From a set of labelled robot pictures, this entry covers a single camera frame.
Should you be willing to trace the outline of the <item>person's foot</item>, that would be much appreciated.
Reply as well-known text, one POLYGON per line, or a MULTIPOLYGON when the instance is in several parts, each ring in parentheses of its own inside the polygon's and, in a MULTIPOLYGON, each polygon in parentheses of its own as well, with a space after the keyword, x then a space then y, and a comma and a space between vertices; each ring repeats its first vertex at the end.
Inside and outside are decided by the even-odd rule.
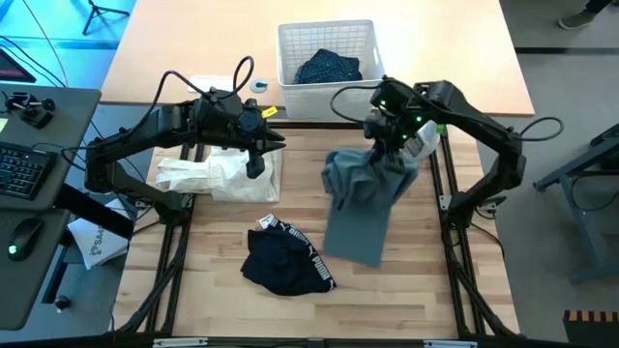
POLYGON ((594 21, 596 16, 596 13, 582 11, 578 14, 573 14, 559 19, 557 24, 564 30, 575 30, 588 26, 594 21))

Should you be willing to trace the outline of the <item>black desk clamp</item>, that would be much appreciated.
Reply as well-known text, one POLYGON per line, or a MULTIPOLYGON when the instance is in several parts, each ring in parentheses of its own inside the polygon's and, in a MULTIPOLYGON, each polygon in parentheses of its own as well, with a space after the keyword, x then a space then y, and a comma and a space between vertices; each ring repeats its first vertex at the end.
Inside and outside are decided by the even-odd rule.
POLYGON ((38 130, 53 119, 53 111, 56 109, 54 100, 38 100, 26 92, 13 92, 6 96, 5 106, 9 113, 15 111, 22 122, 38 130))

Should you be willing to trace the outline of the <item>white rectangular tray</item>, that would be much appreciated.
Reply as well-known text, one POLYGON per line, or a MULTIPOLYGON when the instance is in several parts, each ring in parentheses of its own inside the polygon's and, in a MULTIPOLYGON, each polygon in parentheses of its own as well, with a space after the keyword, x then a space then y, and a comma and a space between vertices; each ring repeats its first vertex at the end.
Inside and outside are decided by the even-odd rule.
POLYGON ((190 84, 203 92, 208 92, 212 87, 230 92, 233 90, 233 77, 231 75, 194 75, 190 78, 190 84))

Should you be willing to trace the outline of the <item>black Puma underwear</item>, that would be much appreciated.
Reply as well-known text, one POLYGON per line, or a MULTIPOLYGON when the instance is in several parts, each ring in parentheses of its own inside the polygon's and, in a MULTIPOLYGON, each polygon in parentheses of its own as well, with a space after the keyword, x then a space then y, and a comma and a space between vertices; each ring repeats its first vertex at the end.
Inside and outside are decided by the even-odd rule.
POLYGON ((328 293, 338 285, 306 235, 294 224, 269 214, 259 230, 248 231, 244 278, 279 296, 328 293))

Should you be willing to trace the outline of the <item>silver metal bracket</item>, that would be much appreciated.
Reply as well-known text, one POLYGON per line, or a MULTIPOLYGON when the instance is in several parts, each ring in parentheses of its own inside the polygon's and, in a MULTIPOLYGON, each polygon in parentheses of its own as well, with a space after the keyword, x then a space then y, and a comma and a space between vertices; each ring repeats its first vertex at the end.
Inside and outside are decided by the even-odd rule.
POLYGON ((155 339, 152 348, 197 348, 208 344, 207 337, 168 337, 155 339))
POLYGON ((479 348, 478 343, 465 340, 424 340, 424 348, 479 348))

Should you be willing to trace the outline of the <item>white paper bag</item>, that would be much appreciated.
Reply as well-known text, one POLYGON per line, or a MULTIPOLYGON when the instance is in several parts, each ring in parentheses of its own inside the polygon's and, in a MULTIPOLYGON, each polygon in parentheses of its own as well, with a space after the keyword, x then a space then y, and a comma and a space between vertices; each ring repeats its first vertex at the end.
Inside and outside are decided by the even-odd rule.
POLYGON ((129 249, 129 241, 86 219, 78 218, 68 225, 81 252, 87 270, 123 254, 129 249))

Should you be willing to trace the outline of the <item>dark grey side desk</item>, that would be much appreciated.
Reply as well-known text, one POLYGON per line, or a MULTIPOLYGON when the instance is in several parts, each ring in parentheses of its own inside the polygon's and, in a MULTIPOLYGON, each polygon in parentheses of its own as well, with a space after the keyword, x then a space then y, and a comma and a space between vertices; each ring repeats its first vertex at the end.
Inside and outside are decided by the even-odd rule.
POLYGON ((70 215, 94 222, 123 237, 133 222, 65 183, 75 148, 88 129, 101 98, 96 89, 55 88, 0 83, 0 147, 9 144, 55 157, 47 174, 33 185, 33 197, 0 194, 0 331, 24 327, 38 297, 70 215), (30 255, 9 257, 12 232, 28 218, 43 222, 30 255))

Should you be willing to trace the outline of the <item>grey-green garment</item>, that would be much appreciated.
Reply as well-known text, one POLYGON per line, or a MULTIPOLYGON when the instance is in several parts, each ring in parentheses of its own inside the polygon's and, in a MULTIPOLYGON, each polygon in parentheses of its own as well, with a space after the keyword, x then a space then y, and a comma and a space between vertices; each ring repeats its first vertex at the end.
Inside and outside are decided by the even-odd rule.
POLYGON ((419 163, 406 153, 396 165, 384 157, 371 161, 371 150, 339 149, 325 159, 321 179, 332 204, 325 232, 328 256, 378 268, 392 207, 419 173, 419 163))

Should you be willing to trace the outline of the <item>black computer mouse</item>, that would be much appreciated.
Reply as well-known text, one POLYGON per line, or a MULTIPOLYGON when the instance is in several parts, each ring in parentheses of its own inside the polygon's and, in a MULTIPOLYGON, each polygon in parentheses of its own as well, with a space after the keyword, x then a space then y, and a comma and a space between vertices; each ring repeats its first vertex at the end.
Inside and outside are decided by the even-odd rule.
POLYGON ((8 241, 8 257, 14 262, 27 259, 34 250, 38 236, 44 227, 44 221, 38 217, 30 217, 20 222, 8 241))

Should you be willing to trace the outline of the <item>tan wooden desk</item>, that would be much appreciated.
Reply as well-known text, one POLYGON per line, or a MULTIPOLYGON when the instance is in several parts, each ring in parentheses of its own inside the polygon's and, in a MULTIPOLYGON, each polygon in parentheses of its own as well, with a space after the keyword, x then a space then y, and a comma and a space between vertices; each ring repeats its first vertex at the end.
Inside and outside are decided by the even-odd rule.
POLYGON ((446 79, 478 109, 530 117, 534 107, 499 0, 136 0, 103 83, 105 103, 181 102, 187 78, 230 75, 251 56, 282 105, 278 27, 369 19, 387 75, 446 79))

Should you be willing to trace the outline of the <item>black tripod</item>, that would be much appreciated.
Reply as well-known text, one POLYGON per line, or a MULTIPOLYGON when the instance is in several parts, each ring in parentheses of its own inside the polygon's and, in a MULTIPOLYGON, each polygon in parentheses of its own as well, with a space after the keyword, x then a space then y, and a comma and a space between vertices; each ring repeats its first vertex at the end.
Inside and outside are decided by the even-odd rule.
POLYGON ((130 16, 131 14, 127 11, 123 11, 123 10, 118 10, 118 9, 111 9, 111 8, 107 8, 107 7, 102 7, 97 5, 93 0, 87 0, 88 1, 88 5, 91 8, 91 12, 86 20, 86 23, 82 29, 82 35, 83 36, 87 36, 89 34, 89 28, 90 25, 92 23, 92 21, 96 18, 96 17, 100 17, 102 15, 105 14, 118 14, 118 15, 124 15, 124 16, 130 16))

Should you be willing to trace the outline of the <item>white garment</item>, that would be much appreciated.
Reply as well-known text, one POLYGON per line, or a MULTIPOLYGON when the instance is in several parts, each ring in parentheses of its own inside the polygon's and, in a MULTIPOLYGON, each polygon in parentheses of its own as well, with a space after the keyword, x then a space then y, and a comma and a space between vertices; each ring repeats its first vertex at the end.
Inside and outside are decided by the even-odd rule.
POLYGON ((265 169, 247 177, 247 152, 212 147, 205 161, 163 159, 155 186, 162 191, 210 195, 215 201, 273 203, 280 201, 283 150, 263 156, 265 169))

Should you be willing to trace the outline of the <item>backlit black keyboard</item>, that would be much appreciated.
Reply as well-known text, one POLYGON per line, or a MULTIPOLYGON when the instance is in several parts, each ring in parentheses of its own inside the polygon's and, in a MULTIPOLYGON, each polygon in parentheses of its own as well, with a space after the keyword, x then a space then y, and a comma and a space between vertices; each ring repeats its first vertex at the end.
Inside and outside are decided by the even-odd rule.
POLYGON ((57 154, 0 141, 0 195, 33 200, 57 154))

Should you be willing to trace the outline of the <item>orange striped black box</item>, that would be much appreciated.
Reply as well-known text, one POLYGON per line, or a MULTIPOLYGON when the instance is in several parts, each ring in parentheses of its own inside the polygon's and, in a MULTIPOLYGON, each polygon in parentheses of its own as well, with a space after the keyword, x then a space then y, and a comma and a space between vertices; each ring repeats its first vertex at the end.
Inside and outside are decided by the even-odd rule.
POLYGON ((572 344, 591 348, 619 348, 619 312, 566 310, 563 323, 572 344))

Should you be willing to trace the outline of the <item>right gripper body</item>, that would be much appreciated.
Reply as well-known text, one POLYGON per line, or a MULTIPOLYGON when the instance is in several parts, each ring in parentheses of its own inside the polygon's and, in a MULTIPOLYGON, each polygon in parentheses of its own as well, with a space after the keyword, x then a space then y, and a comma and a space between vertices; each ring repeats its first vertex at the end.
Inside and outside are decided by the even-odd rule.
POLYGON ((427 122, 421 115, 420 92, 396 79, 383 79, 370 104, 377 111, 364 121, 364 137, 375 142, 381 155, 397 153, 427 122))

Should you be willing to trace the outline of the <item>navy dotted shirt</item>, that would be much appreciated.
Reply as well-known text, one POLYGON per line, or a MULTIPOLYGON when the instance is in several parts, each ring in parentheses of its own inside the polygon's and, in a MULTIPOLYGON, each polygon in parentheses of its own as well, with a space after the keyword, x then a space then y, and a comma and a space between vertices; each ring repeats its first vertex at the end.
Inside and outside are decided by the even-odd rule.
POLYGON ((358 58, 341 56, 334 51, 320 48, 298 68, 293 82, 295 84, 315 84, 360 81, 362 79, 358 58))

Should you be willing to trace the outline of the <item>dark monitor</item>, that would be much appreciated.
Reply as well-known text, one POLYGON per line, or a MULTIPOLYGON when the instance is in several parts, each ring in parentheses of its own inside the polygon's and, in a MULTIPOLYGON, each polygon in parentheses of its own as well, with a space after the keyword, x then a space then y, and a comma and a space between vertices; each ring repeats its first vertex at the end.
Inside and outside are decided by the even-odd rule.
POLYGON ((0 48, 0 80, 35 83, 36 77, 26 71, 5 50, 0 48))

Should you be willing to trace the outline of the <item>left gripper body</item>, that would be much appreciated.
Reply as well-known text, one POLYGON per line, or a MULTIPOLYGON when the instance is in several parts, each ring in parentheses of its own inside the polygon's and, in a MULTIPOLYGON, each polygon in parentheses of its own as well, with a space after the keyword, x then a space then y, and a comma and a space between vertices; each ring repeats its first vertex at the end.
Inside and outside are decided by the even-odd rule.
POLYGON ((224 97, 223 90, 213 89, 193 104, 193 120, 200 142, 222 149, 247 151, 247 177, 256 179, 265 170, 263 154, 270 130, 257 100, 241 101, 238 95, 224 97))

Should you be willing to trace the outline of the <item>white spray bottle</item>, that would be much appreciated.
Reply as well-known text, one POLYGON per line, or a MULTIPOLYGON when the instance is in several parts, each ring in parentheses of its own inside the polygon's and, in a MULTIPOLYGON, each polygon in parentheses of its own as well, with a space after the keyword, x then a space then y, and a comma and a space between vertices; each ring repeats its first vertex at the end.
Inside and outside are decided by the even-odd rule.
POLYGON ((422 126, 413 138, 407 144, 409 153, 416 159, 422 160, 431 155, 438 143, 442 134, 441 125, 433 121, 428 121, 422 126))

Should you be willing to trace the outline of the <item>grey metal stand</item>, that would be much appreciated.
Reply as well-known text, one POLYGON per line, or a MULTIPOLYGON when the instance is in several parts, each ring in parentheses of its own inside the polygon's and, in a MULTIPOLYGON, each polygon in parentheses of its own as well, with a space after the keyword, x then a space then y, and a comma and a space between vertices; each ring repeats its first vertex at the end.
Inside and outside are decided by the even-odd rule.
POLYGON ((576 228, 588 250, 592 266, 587 270, 574 272, 571 278, 572 283, 619 276, 619 260, 612 259, 604 234, 590 230, 587 226, 587 214, 610 206, 619 198, 619 191, 614 193, 609 201, 598 207, 585 208, 575 201, 577 182, 580 179, 599 177, 619 177, 619 123, 594 137, 584 154, 533 183, 533 188, 539 192, 553 185, 561 187, 568 199, 576 228))

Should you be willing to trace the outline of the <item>white laundry basket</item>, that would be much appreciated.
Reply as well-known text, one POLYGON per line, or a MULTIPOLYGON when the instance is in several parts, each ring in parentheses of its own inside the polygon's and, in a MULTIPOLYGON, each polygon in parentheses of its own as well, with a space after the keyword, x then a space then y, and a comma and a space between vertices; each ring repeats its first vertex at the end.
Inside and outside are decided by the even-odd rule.
POLYGON ((279 84, 291 118, 336 120, 370 114, 370 88, 380 82, 382 64, 373 22, 369 19, 286 23, 278 27, 279 84), (295 84, 298 68, 324 48, 358 58, 363 79, 335 83, 295 84))

